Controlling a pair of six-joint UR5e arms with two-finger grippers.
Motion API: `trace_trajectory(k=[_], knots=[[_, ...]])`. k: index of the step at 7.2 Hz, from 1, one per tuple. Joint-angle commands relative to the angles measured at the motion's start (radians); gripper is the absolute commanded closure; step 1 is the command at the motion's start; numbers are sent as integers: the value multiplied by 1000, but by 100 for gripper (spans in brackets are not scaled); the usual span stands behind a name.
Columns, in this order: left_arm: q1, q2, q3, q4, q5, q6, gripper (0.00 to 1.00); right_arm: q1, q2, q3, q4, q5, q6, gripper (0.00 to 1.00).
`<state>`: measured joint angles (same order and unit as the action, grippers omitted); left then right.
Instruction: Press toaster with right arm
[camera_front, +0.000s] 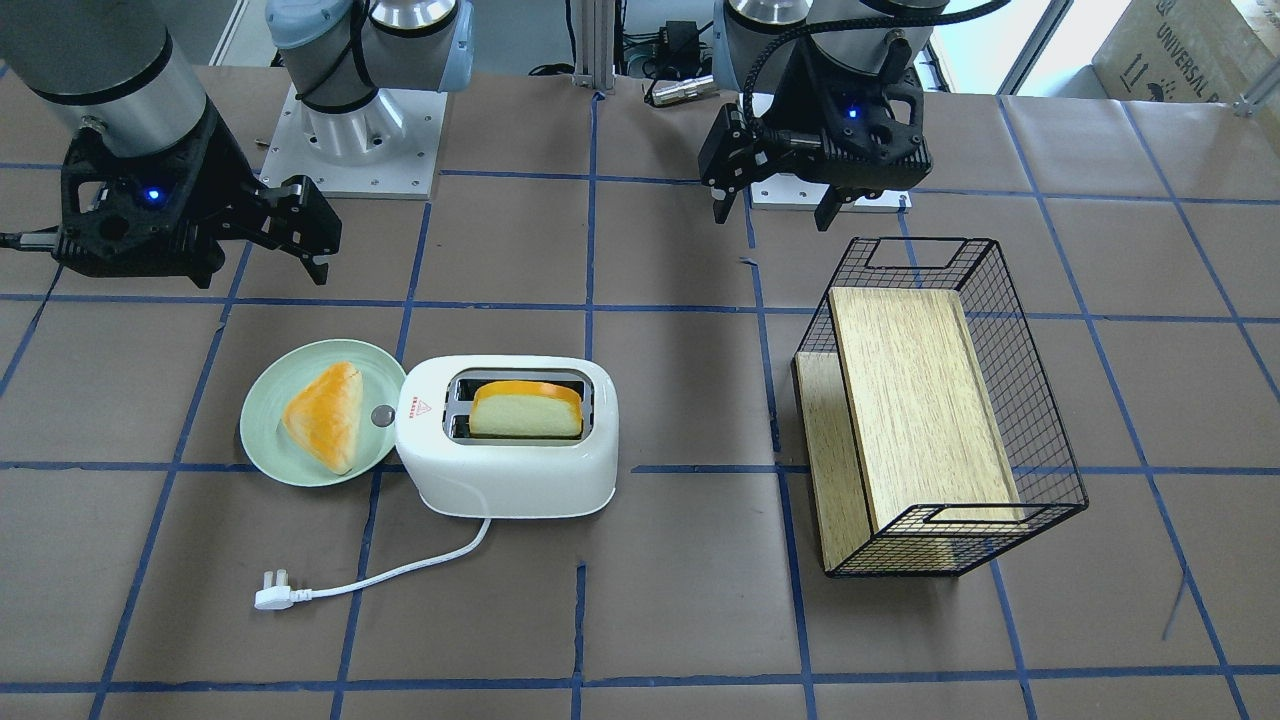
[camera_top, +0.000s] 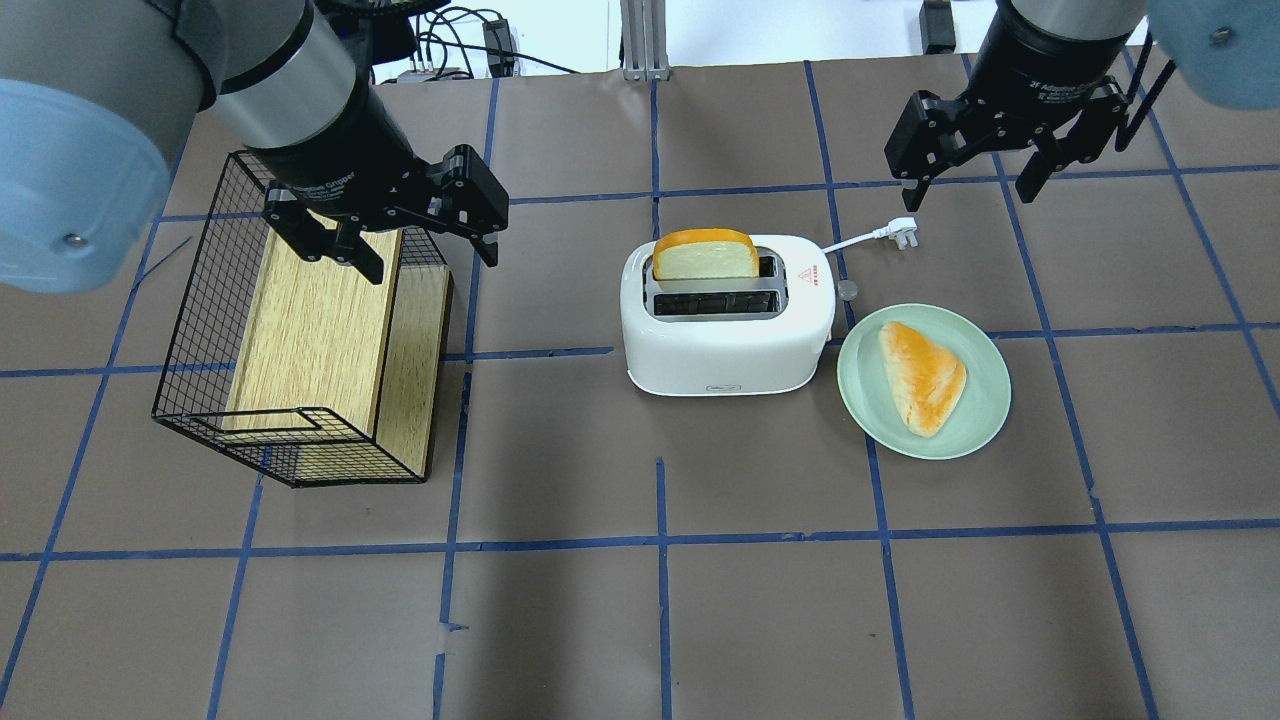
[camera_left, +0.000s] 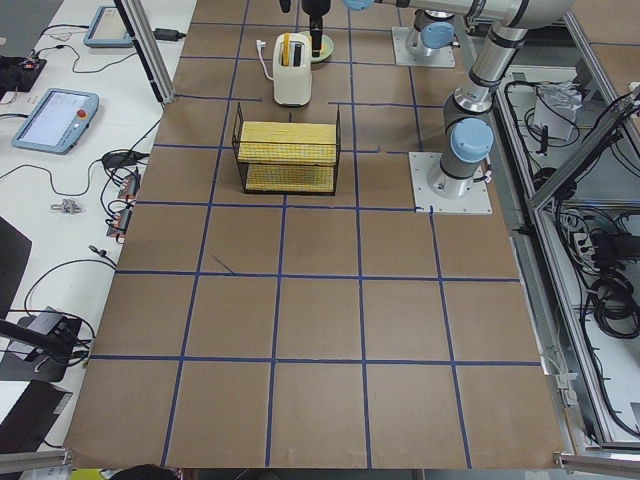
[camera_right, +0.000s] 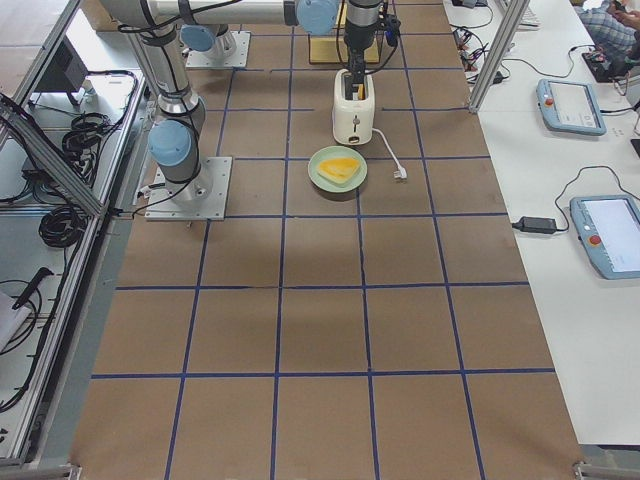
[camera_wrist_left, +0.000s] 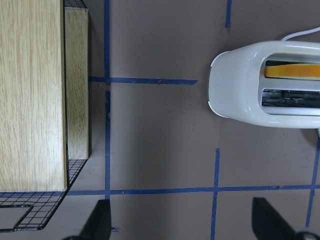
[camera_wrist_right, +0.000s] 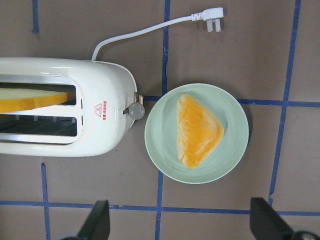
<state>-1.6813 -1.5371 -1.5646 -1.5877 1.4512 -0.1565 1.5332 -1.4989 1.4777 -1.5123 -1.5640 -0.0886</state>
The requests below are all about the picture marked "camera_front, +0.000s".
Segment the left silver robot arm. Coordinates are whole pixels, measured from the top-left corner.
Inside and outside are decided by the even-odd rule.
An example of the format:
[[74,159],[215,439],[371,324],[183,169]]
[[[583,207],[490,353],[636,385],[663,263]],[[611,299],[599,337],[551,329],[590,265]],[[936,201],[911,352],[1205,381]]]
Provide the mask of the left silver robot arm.
[[698,154],[723,223],[739,195],[788,174],[824,190],[829,228],[860,199],[908,191],[931,173],[916,55],[945,19],[943,1],[722,1],[713,78],[736,94]]

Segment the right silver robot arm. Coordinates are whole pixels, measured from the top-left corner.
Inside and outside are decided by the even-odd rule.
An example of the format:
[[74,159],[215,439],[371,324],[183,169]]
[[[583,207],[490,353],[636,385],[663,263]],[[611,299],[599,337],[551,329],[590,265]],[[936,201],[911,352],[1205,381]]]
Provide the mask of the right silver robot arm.
[[340,247],[335,177],[424,178],[404,94],[440,97],[474,68],[470,1],[270,1],[291,74],[297,140],[316,163],[264,179],[150,1],[5,1],[3,59],[69,128],[56,225],[5,233],[92,278],[184,277],[210,286],[221,243],[296,258],[316,284]]

